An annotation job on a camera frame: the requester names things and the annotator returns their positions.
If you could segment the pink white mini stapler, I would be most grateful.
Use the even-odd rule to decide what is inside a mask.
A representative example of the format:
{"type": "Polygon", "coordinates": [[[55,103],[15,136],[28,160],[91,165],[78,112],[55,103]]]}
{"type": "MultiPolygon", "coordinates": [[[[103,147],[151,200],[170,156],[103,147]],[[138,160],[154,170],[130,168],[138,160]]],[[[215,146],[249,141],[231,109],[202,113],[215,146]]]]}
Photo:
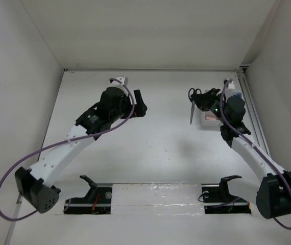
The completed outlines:
{"type": "Polygon", "coordinates": [[[213,121],[217,121],[217,117],[214,115],[205,115],[205,120],[213,120],[213,121]]]}

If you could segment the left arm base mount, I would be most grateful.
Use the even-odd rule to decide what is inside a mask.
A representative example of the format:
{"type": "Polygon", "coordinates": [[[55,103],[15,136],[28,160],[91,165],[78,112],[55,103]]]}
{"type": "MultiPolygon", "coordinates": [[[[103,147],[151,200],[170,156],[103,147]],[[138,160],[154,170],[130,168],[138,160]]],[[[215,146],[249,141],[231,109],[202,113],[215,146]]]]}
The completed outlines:
{"type": "Polygon", "coordinates": [[[80,179],[87,182],[89,189],[83,197],[66,200],[63,213],[67,215],[111,214],[113,184],[97,184],[86,175],[81,175],[80,179]]]}

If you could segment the black handled scissors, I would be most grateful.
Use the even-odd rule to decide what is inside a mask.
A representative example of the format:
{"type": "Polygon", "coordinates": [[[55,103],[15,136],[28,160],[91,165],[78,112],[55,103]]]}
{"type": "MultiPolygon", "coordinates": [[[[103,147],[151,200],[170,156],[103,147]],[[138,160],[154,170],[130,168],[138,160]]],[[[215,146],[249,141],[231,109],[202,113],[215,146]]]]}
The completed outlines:
{"type": "Polygon", "coordinates": [[[195,103],[194,103],[193,99],[191,98],[191,96],[194,95],[194,94],[201,94],[201,93],[202,93],[202,91],[199,88],[191,88],[188,91],[188,99],[191,102],[190,124],[192,124],[192,122],[193,122],[193,116],[194,116],[194,111],[195,111],[195,103]]]}

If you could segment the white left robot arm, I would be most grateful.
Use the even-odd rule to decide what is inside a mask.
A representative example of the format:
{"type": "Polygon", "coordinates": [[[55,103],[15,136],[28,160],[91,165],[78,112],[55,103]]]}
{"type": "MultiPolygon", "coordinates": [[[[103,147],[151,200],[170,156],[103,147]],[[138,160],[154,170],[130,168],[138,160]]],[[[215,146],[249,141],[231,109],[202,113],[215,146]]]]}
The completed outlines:
{"type": "Polygon", "coordinates": [[[76,119],[63,145],[55,146],[29,168],[20,167],[15,172],[18,192],[37,212],[48,212],[58,201],[61,191],[54,183],[73,159],[107,133],[117,120],[144,117],[147,109],[140,90],[135,90],[134,98],[130,98],[122,86],[108,87],[102,92],[100,101],[76,119]]]}

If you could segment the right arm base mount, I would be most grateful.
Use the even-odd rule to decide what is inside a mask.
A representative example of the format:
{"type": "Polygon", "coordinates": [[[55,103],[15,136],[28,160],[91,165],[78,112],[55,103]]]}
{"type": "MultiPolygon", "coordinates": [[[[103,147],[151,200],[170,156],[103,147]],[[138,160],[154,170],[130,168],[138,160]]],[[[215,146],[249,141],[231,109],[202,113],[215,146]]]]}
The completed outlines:
{"type": "Polygon", "coordinates": [[[205,214],[251,214],[250,203],[231,195],[228,182],[240,179],[241,176],[232,175],[221,178],[218,184],[202,184],[202,193],[198,201],[204,204],[205,214]]]}

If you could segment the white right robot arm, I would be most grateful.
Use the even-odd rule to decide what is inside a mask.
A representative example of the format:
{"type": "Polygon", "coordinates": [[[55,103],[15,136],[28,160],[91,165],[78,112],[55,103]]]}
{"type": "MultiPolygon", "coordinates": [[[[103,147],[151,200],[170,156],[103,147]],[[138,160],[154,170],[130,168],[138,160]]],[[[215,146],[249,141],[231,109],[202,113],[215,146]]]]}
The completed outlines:
{"type": "Polygon", "coordinates": [[[243,122],[245,101],[235,94],[226,96],[225,91],[212,88],[206,93],[191,88],[188,92],[191,110],[211,112],[221,122],[220,132],[226,144],[238,153],[253,171],[259,185],[238,183],[240,176],[221,179],[219,197],[232,202],[242,198],[254,203],[266,219],[291,214],[291,171],[286,171],[272,160],[253,140],[243,122]]]}

